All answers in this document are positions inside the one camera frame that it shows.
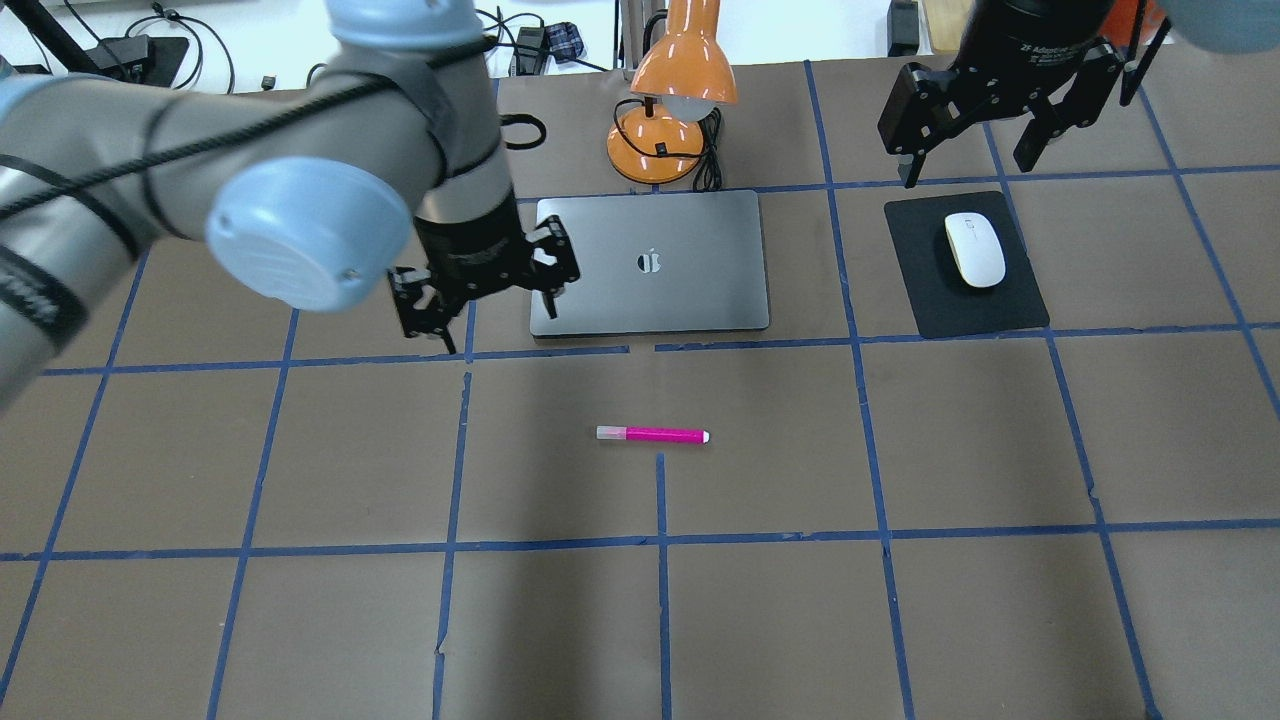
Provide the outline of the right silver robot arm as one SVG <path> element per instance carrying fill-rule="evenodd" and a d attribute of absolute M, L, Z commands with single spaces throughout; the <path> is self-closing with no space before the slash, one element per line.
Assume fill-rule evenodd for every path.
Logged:
<path fill-rule="evenodd" d="M 1129 104 L 1170 33 L 1217 54 L 1277 46 L 1275 1 L 978 1 L 957 55 L 942 70 L 910 61 L 897 73 L 877 123 L 911 188 L 927 155 L 969 127 L 1028 117 L 1014 149 L 1036 168 L 1074 127 L 1094 124 L 1111 92 Z"/>

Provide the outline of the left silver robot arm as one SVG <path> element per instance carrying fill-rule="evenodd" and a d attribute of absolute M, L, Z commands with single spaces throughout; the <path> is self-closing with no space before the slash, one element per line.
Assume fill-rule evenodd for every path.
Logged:
<path fill-rule="evenodd" d="M 383 281 L 408 337 L 475 299 L 548 310 L 581 272 L 558 218 L 522 228 L 471 1 L 329 1 L 339 53 L 289 104 L 101 76 L 3 81 L 3 405 L 159 240 L 342 313 Z"/>

